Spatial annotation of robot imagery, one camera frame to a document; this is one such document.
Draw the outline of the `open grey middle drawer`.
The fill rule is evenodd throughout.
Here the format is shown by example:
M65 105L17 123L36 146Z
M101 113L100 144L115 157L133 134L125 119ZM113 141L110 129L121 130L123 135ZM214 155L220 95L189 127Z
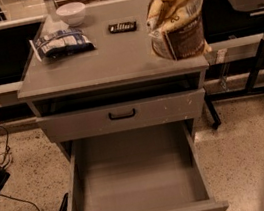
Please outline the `open grey middle drawer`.
M183 121L75 141L67 211L226 211L193 141Z

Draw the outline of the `grey drawer cabinet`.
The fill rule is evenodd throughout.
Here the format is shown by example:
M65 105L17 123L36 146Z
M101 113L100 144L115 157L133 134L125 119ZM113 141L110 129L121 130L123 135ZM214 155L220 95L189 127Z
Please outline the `grey drawer cabinet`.
M203 56L172 61L152 54L146 32L150 0L111 0L87 8L81 28L95 49L64 58L32 60L18 95L37 119L203 89ZM137 22L136 31L111 34L109 25ZM70 156L75 140L55 142Z

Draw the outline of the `white ceramic bowl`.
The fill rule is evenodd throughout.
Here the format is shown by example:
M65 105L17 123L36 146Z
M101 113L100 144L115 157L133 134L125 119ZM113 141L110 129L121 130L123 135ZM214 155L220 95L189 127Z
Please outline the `white ceramic bowl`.
M56 10L57 16L70 27L79 26L86 16L86 5L80 2L66 3Z

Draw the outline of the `closed grey top drawer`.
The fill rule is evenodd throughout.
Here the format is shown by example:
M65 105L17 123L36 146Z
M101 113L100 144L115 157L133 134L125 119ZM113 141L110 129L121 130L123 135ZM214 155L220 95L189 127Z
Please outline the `closed grey top drawer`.
M36 120L48 139L66 142L200 116L205 90L109 105Z

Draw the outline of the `black side table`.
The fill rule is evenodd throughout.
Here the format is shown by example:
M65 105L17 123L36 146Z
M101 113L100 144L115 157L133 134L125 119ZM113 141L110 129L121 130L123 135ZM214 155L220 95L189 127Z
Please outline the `black side table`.
M204 0L208 81L218 80L221 91L208 91L205 102L214 123L221 124L213 103L264 93L264 0Z

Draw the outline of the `dark candy bar pack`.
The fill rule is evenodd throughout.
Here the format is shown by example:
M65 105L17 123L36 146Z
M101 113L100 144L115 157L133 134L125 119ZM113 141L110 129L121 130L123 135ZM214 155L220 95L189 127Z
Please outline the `dark candy bar pack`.
M126 32L136 31L136 29L137 29L137 22L136 21L113 24L113 25L108 26L108 30L110 31L111 34L126 33Z

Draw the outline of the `blue white chip bag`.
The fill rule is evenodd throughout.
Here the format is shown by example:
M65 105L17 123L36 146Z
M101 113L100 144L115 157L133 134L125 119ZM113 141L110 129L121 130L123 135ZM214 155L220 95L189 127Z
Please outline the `blue white chip bag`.
M76 28L57 30L36 40L30 40L29 43L40 62L47 57L57 58L95 49L94 44L86 37L84 32Z

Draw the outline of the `brown sea salt chip bag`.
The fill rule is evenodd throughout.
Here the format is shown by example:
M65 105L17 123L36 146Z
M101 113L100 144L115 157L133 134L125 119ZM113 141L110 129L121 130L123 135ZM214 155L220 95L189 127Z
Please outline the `brown sea salt chip bag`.
M146 27L157 56L180 60L211 51L204 38L203 0L151 0Z

